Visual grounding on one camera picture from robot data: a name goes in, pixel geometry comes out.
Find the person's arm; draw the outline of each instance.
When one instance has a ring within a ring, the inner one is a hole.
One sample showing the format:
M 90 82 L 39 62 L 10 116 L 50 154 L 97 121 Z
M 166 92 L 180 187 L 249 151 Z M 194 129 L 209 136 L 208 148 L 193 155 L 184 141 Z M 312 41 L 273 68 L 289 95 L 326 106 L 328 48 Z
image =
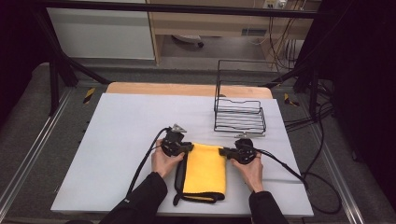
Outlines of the person's arm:
M 240 164 L 231 159 L 231 163 L 241 173 L 247 187 L 252 192 L 248 199 L 253 222 L 255 224 L 284 224 L 289 223 L 282 215 L 277 203 L 268 191 L 264 191 L 262 185 L 262 154 L 249 164 Z
M 125 199 L 114 207 L 100 224 L 151 223 L 157 214 L 158 207 L 163 202 L 168 189 L 163 179 L 173 170 L 176 164 L 183 160 L 184 153 L 177 157 L 166 156 L 159 147 L 151 155 L 152 173 Z

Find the cable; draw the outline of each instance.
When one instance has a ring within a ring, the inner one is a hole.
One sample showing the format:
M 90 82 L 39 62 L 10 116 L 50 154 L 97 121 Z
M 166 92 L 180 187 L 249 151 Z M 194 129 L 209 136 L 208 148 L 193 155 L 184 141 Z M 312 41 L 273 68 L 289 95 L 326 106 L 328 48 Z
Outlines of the cable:
M 129 187 L 129 189 L 128 189 L 128 192 L 127 192 L 127 195 L 134 189 L 134 184 L 136 183 L 136 180 L 137 180 L 137 178 L 139 177 L 140 171 L 142 170 L 143 166 L 145 165 L 146 160 L 148 159 L 150 152 L 152 151 L 152 149 L 156 148 L 156 147 L 154 147 L 154 144 L 155 144 L 155 142 L 157 142 L 158 137 L 160 137 L 160 135 L 161 135 L 164 131 L 169 132 L 171 129 L 172 129 L 172 128 L 170 128 L 170 127 L 169 127 L 169 128 L 163 128 L 163 129 L 161 129 L 161 130 L 158 132 L 157 136 L 154 138 L 154 141 L 152 141 L 151 147 L 148 149 L 148 152 L 146 153 L 145 157 L 144 157 L 143 160 L 140 162 L 139 166 L 137 167 L 136 172 L 134 173 L 134 178 L 132 179 L 131 185 L 130 185 L 130 187 Z
M 311 161 L 311 163 L 308 165 L 308 168 L 306 168 L 305 173 L 309 173 L 309 170 L 312 168 L 312 166 L 314 165 L 314 163 L 317 161 L 317 159 L 318 159 L 318 157 L 319 157 L 319 155 L 320 155 L 320 152 L 321 152 L 322 149 L 323 149 L 324 131 L 323 131 L 323 124 L 322 124 L 322 122 L 321 122 L 321 110 L 322 110 L 323 106 L 325 106 L 325 105 L 327 105 L 327 104 L 329 104 L 329 103 L 330 103 L 330 102 L 326 102 L 326 103 L 324 103 L 323 105 L 321 105 L 320 108 L 319 108 L 319 112 L 318 112 L 318 122 L 319 122 L 320 131 L 321 131 L 320 145 L 319 145 L 319 149 L 318 149 L 317 154 L 315 155 L 315 157 L 314 157 L 314 159 Z
M 324 213 L 324 214 L 328 214 L 328 215 L 334 215 L 334 214 L 338 213 L 341 210 L 341 208 L 342 208 L 342 199 L 341 199 L 341 196 L 340 196 L 339 192 L 337 191 L 337 189 L 330 182 L 326 181 L 323 177 L 321 177 L 320 175 L 316 175 L 314 173 L 309 172 L 311 170 L 312 166 L 317 161 L 318 156 L 320 155 L 320 153 L 321 153 L 321 151 L 323 149 L 323 143 L 324 143 L 324 136 L 325 135 L 324 135 L 322 120 L 323 120 L 323 118 L 325 118 L 329 114 L 331 114 L 332 110 L 333 110 L 332 105 L 328 106 L 328 107 L 325 107 L 328 104 L 330 104 L 330 102 L 326 102 L 326 103 L 322 104 L 320 106 L 320 108 L 319 108 L 318 113 L 317 113 L 319 128 L 320 128 L 320 131 L 321 131 L 320 145 L 319 145 L 318 152 L 316 153 L 314 159 L 309 163 L 306 171 L 305 172 L 301 172 L 301 174 L 302 174 L 302 177 L 303 177 L 304 180 L 306 180 L 306 177 L 308 175 L 312 175 L 313 177 L 319 179 L 320 181 L 322 181 L 323 183 L 328 185 L 334 191 L 334 193 L 335 193 L 335 195 L 337 197 L 337 200 L 338 200 L 337 208 L 335 210 L 326 211 L 326 210 L 320 209 L 318 206 L 316 206 L 315 204 L 313 204 L 311 202 L 312 207 L 315 208 L 316 210 L 318 210 L 319 212 Z M 311 124 L 315 123 L 312 120 L 312 117 L 309 117 L 309 118 L 306 118 L 306 119 L 296 119 L 296 120 L 285 121 L 285 123 L 286 122 L 290 122 L 290 124 L 285 125 L 285 127 L 288 129 L 288 133 L 296 131 L 298 129 L 306 127 L 307 125 L 311 125 Z
M 276 156 L 274 156 L 272 153 L 270 153 L 270 152 L 268 152 L 268 151 L 266 151 L 266 150 L 263 150 L 263 149 L 258 149 L 258 148 L 255 148 L 255 147 L 253 147 L 253 146 L 246 145 L 246 144 L 241 144 L 241 143 L 237 143 L 237 142 L 235 142 L 235 145 L 236 145 L 237 147 L 243 147 L 243 148 L 250 148 L 250 149 L 253 149 L 253 150 L 255 150 L 255 151 L 257 151 L 257 152 L 260 152 L 261 154 L 263 154 L 263 155 L 265 155 L 265 156 L 267 156 L 267 157 L 273 159 L 274 161 L 277 161 L 277 162 L 278 162 L 279 164 L 281 164 L 287 171 L 289 171 L 289 173 L 291 173 L 292 175 L 294 175 L 295 177 L 297 177 L 299 180 L 301 180 L 301 182 L 303 182 L 303 184 L 304 184 L 305 190 L 308 190 L 308 183 L 306 183 L 305 179 L 304 179 L 301 175 L 299 175 L 299 174 L 297 174 L 295 171 L 293 171 L 285 162 L 280 161 L 280 160 L 279 160 Z
M 312 176 L 316 177 L 317 179 L 321 180 L 322 182 L 324 182 L 325 184 L 327 184 L 327 185 L 332 189 L 332 191 L 334 191 L 334 193 L 335 193 L 335 195 L 336 195 L 336 197 L 337 197 L 337 200 L 338 200 L 337 208 L 336 208 L 335 210 L 333 210 L 333 211 L 326 211 L 326 210 L 323 210 L 323 209 L 321 209 L 321 208 L 318 208 L 316 205 L 314 205 L 314 204 L 311 202 L 312 207 L 314 207 L 314 208 L 317 209 L 319 212 L 324 213 L 324 214 L 328 214 L 328 215 L 335 215 L 335 214 L 337 214 L 337 213 L 341 210 L 341 208 L 342 208 L 342 199 L 341 199 L 341 196 L 340 196 L 340 193 L 338 192 L 338 190 L 337 190 L 331 183 L 329 183 L 327 180 L 325 180 L 325 179 L 324 179 L 323 177 L 321 177 L 320 175 L 316 175 L 316 174 L 314 174 L 314 173 L 306 173 L 306 172 L 302 172 L 302 175 L 305 175 L 305 176 L 307 176 L 307 175 L 312 175 Z

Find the table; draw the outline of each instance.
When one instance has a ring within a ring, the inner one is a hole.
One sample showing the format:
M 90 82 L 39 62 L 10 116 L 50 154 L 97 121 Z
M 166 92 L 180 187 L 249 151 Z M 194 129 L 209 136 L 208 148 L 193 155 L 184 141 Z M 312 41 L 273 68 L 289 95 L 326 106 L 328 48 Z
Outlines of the table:
M 232 147 L 235 133 L 229 135 L 213 132 L 214 90 L 214 86 L 205 85 L 110 84 L 93 114 L 90 126 L 51 210 L 62 213 L 111 210 L 125 196 L 134 171 L 157 132 L 174 123 L 187 130 L 185 141 Z M 267 132 L 264 138 L 253 139 L 253 143 L 255 147 L 269 150 L 297 171 L 283 120 L 276 100 L 271 99 L 271 92 L 265 88 L 235 86 L 222 87 L 222 90 L 228 97 L 235 97 L 240 90 L 245 90 L 245 93 L 241 93 L 245 97 L 246 92 L 250 92 L 252 96 L 264 98 L 261 102 Z M 282 213 L 286 217 L 313 216 L 304 185 L 275 161 L 267 157 L 262 157 L 262 161 L 264 188 L 273 193 Z M 175 174 L 170 174 L 165 180 L 168 194 L 159 207 L 158 214 L 201 217 L 250 216 L 247 186 L 229 162 L 226 170 L 226 199 L 215 204 L 181 201 L 178 206 L 173 206 L 172 201 L 176 194 L 173 188 Z M 149 173 L 148 160 L 136 181 L 136 186 Z

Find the yellow towel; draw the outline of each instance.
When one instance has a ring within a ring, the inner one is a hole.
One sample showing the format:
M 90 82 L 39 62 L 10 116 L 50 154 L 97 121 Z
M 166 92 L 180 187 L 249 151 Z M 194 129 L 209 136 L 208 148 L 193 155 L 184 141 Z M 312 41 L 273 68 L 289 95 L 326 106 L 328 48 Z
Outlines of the yellow towel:
M 192 151 L 177 167 L 174 205 L 179 199 L 200 203 L 224 200 L 226 159 L 219 154 L 221 147 L 192 144 Z

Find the black pole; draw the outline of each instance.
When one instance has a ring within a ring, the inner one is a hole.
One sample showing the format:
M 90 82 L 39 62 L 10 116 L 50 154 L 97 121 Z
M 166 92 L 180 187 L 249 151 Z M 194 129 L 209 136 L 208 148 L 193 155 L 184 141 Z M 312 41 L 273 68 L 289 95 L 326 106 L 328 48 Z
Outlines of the black pole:
M 300 19 L 329 19 L 333 17 L 333 14 L 328 12 L 296 11 L 296 10 L 280 10 L 280 9 L 272 10 L 265 8 L 250 8 L 250 7 L 209 7 L 209 6 L 166 5 L 166 4 L 64 1 L 64 0 L 34 0 L 34 1 L 26 1 L 26 4 L 34 4 L 40 7 L 57 7 L 57 8 L 74 8 L 74 9 L 174 12 L 174 13 L 193 13 L 193 14 L 300 18 Z

